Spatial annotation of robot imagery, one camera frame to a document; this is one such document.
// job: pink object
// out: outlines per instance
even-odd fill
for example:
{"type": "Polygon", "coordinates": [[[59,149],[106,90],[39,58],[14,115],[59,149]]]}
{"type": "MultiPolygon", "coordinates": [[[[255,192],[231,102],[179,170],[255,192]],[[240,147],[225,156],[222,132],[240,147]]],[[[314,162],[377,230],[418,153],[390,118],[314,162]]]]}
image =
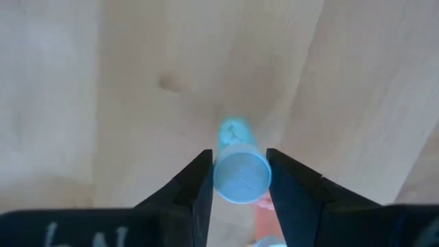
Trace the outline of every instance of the pink object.
{"type": "Polygon", "coordinates": [[[267,236],[283,238],[281,225],[274,210],[270,193],[266,193],[256,203],[256,241],[267,236]]]}

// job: light blue cylinder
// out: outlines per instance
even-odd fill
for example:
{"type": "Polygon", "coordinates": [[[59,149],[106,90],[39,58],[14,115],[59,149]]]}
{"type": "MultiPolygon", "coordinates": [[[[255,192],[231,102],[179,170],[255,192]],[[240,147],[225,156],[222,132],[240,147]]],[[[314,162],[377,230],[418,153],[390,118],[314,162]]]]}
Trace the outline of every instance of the light blue cylinder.
{"type": "Polygon", "coordinates": [[[287,244],[275,236],[267,236],[253,245],[254,247],[287,247],[287,244]]]}
{"type": "Polygon", "coordinates": [[[237,204],[257,201],[268,191],[272,172],[248,121],[242,117],[225,119],[217,144],[213,186],[218,194],[237,204]]]}

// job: black tool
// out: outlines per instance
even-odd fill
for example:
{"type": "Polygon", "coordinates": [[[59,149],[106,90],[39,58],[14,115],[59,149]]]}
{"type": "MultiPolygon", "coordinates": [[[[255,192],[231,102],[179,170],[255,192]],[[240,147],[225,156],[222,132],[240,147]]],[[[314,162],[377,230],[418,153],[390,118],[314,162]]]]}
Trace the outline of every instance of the black tool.
{"type": "MultiPolygon", "coordinates": [[[[270,193],[288,246],[439,246],[439,206],[381,206],[275,149],[270,193]]],[[[212,150],[201,152],[132,209],[14,211],[0,216],[0,246],[206,246],[212,150]]]]}

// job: wooden surface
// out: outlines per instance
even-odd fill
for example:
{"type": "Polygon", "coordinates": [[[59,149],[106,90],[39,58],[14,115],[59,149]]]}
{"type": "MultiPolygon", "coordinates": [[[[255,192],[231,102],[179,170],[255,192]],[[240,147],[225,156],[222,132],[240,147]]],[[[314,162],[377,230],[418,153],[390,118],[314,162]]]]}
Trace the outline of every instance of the wooden surface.
{"type": "Polygon", "coordinates": [[[282,150],[393,202],[439,117],[439,2],[326,0],[282,150]]]}
{"type": "Polygon", "coordinates": [[[439,122],[419,155],[397,202],[439,204],[439,122]]]}
{"type": "Polygon", "coordinates": [[[93,205],[97,8],[0,2],[1,211],[93,205]]]}
{"type": "MultiPolygon", "coordinates": [[[[392,202],[439,118],[438,6],[2,1],[0,209],[131,207],[230,114],[262,148],[392,202]]],[[[253,213],[215,195],[210,246],[246,243],[253,213]]]]}

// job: light wood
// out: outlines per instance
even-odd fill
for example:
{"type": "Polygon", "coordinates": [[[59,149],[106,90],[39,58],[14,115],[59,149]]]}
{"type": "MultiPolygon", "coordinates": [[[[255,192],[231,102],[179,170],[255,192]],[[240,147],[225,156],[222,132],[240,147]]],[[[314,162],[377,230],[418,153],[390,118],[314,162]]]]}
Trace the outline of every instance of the light wood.
{"type": "Polygon", "coordinates": [[[439,122],[401,188],[397,202],[439,204],[439,122]]]}
{"type": "MultiPolygon", "coordinates": [[[[0,209],[131,207],[226,115],[392,202],[439,118],[434,0],[0,2],[0,209]]],[[[215,195],[210,241],[245,244],[215,195]]]]}
{"type": "Polygon", "coordinates": [[[0,2],[0,210],[93,205],[96,1],[0,2]]]}
{"type": "Polygon", "coordinates": [[[434,0],[326,0],[282,149],[393,202],[439,117],[434,0]]]}

